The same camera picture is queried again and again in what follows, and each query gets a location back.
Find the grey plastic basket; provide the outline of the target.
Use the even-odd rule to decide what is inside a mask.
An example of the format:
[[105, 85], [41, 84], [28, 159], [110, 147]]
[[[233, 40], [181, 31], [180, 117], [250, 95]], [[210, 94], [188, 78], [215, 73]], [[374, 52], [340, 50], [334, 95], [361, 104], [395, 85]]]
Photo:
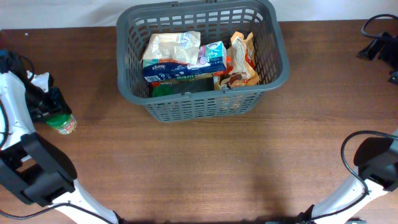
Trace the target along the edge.
[[[152, 97], [152, 88], [142, 76], [141, 64], [150, 36], [190, 30], [199, 31], [204, 44], [222, 40], [225, 46], [236, 31], [253, 34], [259, 83], [230, 90]], [[163, 122], [243, 114], [253, 109], [265, 92], [284, 84], [290, 73], [276, 12], [268, 0], [136, 5], [119, 16], [116, 34], [119, 92]]]

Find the orange snack bag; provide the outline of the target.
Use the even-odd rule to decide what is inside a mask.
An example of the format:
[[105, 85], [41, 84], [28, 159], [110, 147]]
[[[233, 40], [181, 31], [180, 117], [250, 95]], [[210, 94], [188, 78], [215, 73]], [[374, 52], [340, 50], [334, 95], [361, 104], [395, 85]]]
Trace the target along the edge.
[[241, 86], [253, 86], [259, 83], [259, 75], [255, 71], [253, 33], [244, 38], [244, 34], [236, 31], [230, 38], [231, 47], [227, 50], [225, 71], [213, 75], [215, 90], [230, 90]]

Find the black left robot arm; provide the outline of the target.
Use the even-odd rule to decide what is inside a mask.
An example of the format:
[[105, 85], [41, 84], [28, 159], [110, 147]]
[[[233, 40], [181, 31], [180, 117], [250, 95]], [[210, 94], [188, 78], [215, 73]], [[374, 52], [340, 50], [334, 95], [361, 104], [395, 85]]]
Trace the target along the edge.
[[34, 123], [47, 123], [66, 134], [75, 118], [49, 73], [26, 69], [29, 59], [1, 50], [1, 185], [27, 205], [51, 210], [75, 223], [123, 223], [79, 183], [70, 158], [37, 133]]

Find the blue carton box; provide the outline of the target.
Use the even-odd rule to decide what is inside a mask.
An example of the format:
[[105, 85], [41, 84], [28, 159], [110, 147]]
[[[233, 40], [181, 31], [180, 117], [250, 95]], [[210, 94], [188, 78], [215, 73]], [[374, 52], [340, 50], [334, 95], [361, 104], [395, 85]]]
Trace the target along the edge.
[[148, 82], [160, 82], [222, 72], [227, 68], [226, 58], [224, 43], [222, 41], [213, 42], [199, 48], [197, 62], [194, 64], [178, 62], [173, 59], [143, 60], [142, 76]]

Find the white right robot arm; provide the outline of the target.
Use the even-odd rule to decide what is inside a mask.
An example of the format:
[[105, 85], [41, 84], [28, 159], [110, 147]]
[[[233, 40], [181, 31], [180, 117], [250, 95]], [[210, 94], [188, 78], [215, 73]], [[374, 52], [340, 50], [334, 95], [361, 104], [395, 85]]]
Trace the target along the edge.
[[[346, 161], [345, 147], [360, 135], [369, 137], [358, 147], [353, 169]], [[346, 223], [369, 202], [397, 189], [397, 133], [351, 133], [341, 145], [340, 156], [350, 176], [328, 198], [308, 208], [302, 223]]]

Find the white plastic bag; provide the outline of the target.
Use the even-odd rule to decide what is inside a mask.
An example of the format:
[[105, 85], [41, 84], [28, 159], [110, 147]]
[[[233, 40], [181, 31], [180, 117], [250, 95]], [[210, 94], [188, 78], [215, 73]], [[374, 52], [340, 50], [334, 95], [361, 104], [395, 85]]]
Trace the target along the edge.
[[152, 34], [142, 59], [172, 59], [194, 64], [197, 62], [200, 44], [201, 33], [197, 31]]

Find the green lid jar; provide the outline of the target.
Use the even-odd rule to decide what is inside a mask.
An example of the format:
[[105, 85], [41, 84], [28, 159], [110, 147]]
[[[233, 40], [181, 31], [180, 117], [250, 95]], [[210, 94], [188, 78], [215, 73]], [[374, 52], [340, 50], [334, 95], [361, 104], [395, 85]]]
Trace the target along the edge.
[[70, 134], [77, 127], [77, 120], [72, 114], [56, 115], [48, 119], [46, 123], [59, 134]]
[[152, 97], [173, 95], [174, 90], [170, 85], [159, 85], [153, 89]]

